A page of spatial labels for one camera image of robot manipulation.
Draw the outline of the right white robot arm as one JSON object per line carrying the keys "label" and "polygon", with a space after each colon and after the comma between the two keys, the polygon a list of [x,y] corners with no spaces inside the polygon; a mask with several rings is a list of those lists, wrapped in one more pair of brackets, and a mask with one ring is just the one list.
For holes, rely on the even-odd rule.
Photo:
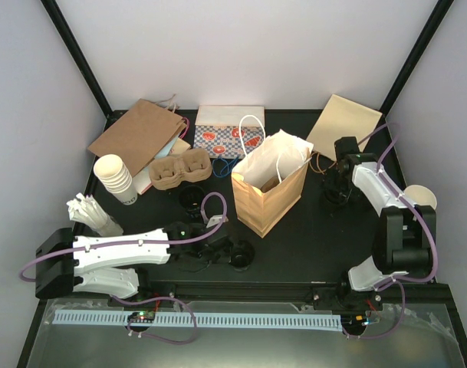
{"label": "right white robot arm", "polygon": [[378,216],[370,256],[337,283],[338,304],[356,310],[394,281],[432,280],[438,265],[435,209],[406,195],[375,155],[360,151],[356,137],[336,140],[334,149],[337,165],[327,171],[321,202],[340,209],[363,199]]}

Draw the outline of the orange paper bag white handles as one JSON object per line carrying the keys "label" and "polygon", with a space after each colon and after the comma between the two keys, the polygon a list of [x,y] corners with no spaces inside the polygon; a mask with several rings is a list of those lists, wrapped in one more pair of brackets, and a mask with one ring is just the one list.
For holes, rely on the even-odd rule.
{"label": "orange paper bag white handles", "polygon": [[301,198],[313,147],[279,130],[245,152],[231,173],[238,220],[265,237]]}

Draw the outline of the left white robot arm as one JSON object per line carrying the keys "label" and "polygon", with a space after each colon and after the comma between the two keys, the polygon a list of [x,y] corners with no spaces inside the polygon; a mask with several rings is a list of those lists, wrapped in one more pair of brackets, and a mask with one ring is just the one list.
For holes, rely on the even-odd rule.
{"label": "left white robot arm", "polygon": [[230,262],[237,243],[229,224],[219,217],[209,224],[173,222],[109,238],[76,236],[71,228],[60,228],[37,248],[31,281],[38,299],[90,292],[143,306],[151,300],[153,289],[137,267],[174,261]]}

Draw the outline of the single pulp cup carrier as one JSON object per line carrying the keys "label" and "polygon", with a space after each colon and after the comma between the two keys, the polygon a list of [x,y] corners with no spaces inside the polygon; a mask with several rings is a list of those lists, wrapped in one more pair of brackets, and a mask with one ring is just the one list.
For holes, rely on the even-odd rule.
{"label": "single pulp cup carrier", "polygon": [[281,179],[279,179],[277,176],[273,176],[267,182],[263,184],[260,190],[262,193],[269,192],[270,190],[278,186],[281,182],[282,182]]}

